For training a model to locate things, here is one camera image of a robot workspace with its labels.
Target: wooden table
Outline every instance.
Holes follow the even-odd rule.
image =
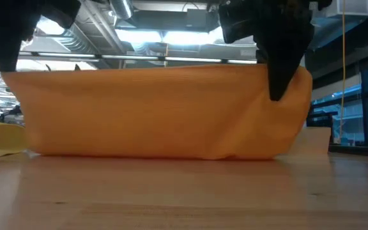
[[[0,229],[368,230],[368,157],[0,158]]]

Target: orange cloth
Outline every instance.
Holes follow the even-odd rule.
[[[302,128],[312,77],[279,102],[266,65],[4,73],[44,155],[269,159]]]

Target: yellow cable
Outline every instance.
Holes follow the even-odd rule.
[[[344,90],[346,88],[346,29],[345,29],[345,14],[346,12],[346,0],[343,0],[342,9],[342,26],[343,26],[343,91],[342,91],[342,106],[340,112],[340,135],[339,143],[342,144],[342,134],[343,134],[343,115],[344,115]]]

